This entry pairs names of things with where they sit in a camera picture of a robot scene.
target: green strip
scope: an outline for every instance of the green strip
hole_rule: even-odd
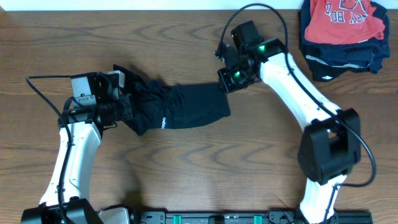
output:
[[[173,216],[173,224],[181,224],[182,222],[182,217],[181,215],[175,215]]]
[[[254,216],[254,224],[262,224],[262,216],[255,215]]]

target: graphic print on shirt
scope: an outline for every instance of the graphic print on shirt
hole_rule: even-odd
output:
[[[332,4],[330,2],[326,2],[325,6],[326,6],[325,14],[330,16],[331,22],[340,22],[340,23],[346,22],[344,19],[344,13],[345,13],[344,11],[332,11],[331,10]],[[353,10],[356,9],[358,6],[362,10],[363,12],[362,14],[353,13]],[[363,0],[340,0],[339,8],[351,11],[350,12],[351,19],[349,20],[350,24],[362,23],[365,21],[365,19],[368,16],[368,12],[364,6]]]

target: tabletop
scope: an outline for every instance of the tabletop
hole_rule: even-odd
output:
[[[289,49],[307,77],[296,10],[280,11]],[[28,75],[108,72],[113,64],[168,85],[217,82],[213,55],[233,11],[4,12],[0,17],[0,222],[19,223],[50,182],[59,149],[57,115],[34,93]],[[369,210],[376,223],[398,221],[398,11],[389,11],[392,57],[378,75],[346,72],[315,86],[343,109],[354,108],[376,158],[376,181],[340,190],[335,208]],[[271,11],[244,11],[265,38],[283,41]],[[70,81],[34,80],[59,108]],[[306,178],[297,152],[301,129],[279,97],[257,83],[228,95],[231,116],[192,129],[153,129],[139,137],[126,125],[105,131],[90,185],[98,210],[123,201],[167,210],[297,208]],[[366,153],[347,182],[370,175]]]

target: folded red shirt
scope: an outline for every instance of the folded red shirt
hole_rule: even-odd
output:
[[[357,44],[384,38],[384,24],[373,17],[370,0],[311,0],[306,40],[318,44]]]

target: folded clothes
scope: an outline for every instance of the folded clothes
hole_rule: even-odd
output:
[[[125,121],[142,136],[148,129],[194,128],[231,114],[226,95],[218,83],[163,86],[158,80],[145,82],[139,75],[113,65],[125,74],[123,94],[132,95],[134,119]]]
[[[317,44],[305,38],[305,29],[312,19],[311,1],[304,0],[299,13],[299,49],[313,73],[314,80],[328,82],[348,70],[377,74],[382,68],[382,60],[390,57],[391,54],[388,45],[389,19],[386,15],[387,9],[375,2],[370,2],[370,4],[376,8],[373,16],[381,19],[384,23],[384,38],[378,40],[373,37],[358,44],[333,45]]]
[[[370,0],[311,0],[305,39],[317,44],[357,44],[384,38],[384,24],[374,17]]]

